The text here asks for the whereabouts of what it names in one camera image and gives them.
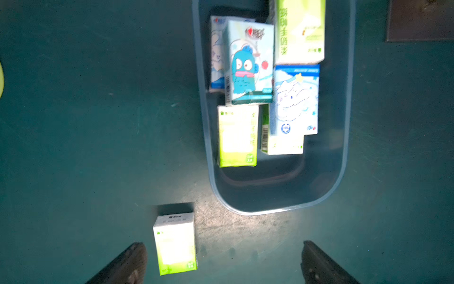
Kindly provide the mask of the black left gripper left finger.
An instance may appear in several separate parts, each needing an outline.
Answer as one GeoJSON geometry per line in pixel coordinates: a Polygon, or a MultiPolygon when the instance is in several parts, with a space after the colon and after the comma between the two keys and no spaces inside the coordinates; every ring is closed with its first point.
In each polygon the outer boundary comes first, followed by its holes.
{"type": "Polygon", "coordinates": [[[147,267],[144,243],[132,243],[87,284],[143,284],[147,267]]]}

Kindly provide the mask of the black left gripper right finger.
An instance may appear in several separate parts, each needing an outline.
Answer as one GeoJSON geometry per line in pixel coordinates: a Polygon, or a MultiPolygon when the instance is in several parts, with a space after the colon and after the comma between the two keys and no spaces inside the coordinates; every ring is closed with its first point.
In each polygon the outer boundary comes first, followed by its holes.
{"type": "Polygon", "coordinates": [[[313,241],[304,241],[301,271],[306,284],[359,284],[313,241]]]}

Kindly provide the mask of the white blue elephant tissue pack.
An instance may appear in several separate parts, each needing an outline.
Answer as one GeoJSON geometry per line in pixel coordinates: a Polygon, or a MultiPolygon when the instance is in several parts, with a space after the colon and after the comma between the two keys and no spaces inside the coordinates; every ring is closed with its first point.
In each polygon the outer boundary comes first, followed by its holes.
{"type": "Polygon", "coordinates": [[[319,65],[277,65],[270,134],[300,137],[318,134],[319,65]]]}

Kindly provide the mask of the blue monster tissue pack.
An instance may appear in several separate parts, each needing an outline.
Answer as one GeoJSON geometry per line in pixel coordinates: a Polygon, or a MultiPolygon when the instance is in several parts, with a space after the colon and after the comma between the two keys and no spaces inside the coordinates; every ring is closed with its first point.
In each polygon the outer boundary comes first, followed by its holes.
{"type": "Polygon", "coordinates": [[[274,26],[228,20],[223,31],[226,105],[273,101],[274,26]]]}

